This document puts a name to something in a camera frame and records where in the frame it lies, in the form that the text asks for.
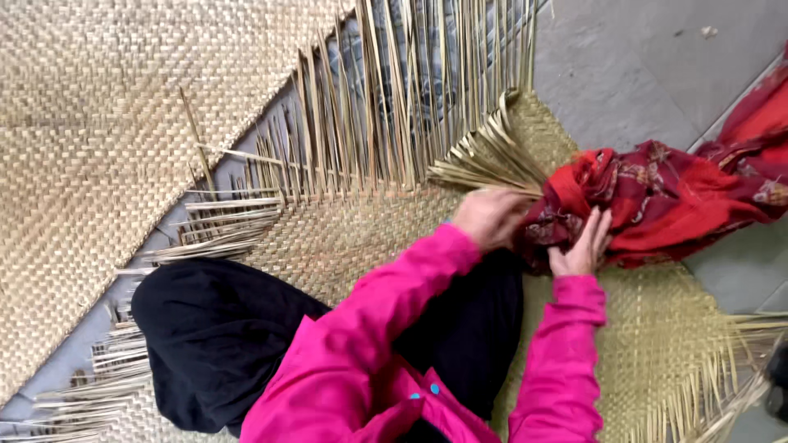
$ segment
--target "woman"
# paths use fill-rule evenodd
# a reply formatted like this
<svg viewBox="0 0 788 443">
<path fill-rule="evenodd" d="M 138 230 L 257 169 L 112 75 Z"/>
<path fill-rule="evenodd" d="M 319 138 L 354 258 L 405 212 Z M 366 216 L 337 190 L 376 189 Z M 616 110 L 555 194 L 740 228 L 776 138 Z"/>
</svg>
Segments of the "woman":
<svg viewBox="0 0 788 443">
<path fill-rule="evenodd" d="M 242 443 L 499 441 L 485 420 L 522 321 L 519 266 L 502 248 L 527 203 L 471 192 L 451 223 L 333 311 L 235 263 L 163 266 L 132 301 L 159 409 L 183 429 L 240 430 Z M 593 272 L 610 224 L 595 208 L 569 252 L 549 250 L 555 301 L 530 344 L 509 441 L 594 441 L 602 426 L 593 367 L 605 295 Z"/>
</svg>

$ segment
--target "gray floor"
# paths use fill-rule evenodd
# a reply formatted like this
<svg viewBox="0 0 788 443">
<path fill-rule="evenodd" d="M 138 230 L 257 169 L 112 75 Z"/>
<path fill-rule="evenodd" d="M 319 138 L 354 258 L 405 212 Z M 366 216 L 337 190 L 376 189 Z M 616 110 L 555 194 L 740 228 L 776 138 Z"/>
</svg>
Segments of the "gray floor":
<svg viewBox="0 0 788 443">
<path fill-rule="evenodd" d="M 581 148 L 627 151 L 653 138 L 691 149 L 713 138 L 788 39 L 786 0 L 552 0 L 538 19 L 536 89 Z M 705 26 L 717 35 L 705 39 Z M 238 166 L 224 161 L 218 180 Z M 182 208 L 173 210 L 143 249 L 167 245 L 167 225 L 179 214 Z M 727 312 L 788 311 L 788 219 L 743 229 L 686 264 Z M 66 386 L 74 370 L 88 368 L 90 345 L 110 325 L 104 306 L 132 288 L 133 278 L 119 278 L 0 419 L 28 417 L 37 393 Z M 755 408 L 732 441 L 785 435 L 788 428 Z"/>
</svg>

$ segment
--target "red cloth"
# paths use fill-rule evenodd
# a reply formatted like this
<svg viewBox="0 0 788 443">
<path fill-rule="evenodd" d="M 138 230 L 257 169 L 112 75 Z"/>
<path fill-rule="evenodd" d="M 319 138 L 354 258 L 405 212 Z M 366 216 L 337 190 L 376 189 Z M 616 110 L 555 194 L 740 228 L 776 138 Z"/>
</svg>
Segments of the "red cloth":
<svg viewBox="0 0 788 443">
<path fill-rule="evenodd" d="M 788 210 L 786 78 L 783 63 L 695 154 L 654 140 L 628 154 L 583 152 L 548 179 L 519 250 L 546 271 L 545 246 L 567 248 L 593 206 L 613 211 L 607 261 L 623 267 L 680 260 L 753 222 L 778 220 Z"/>
</svg>

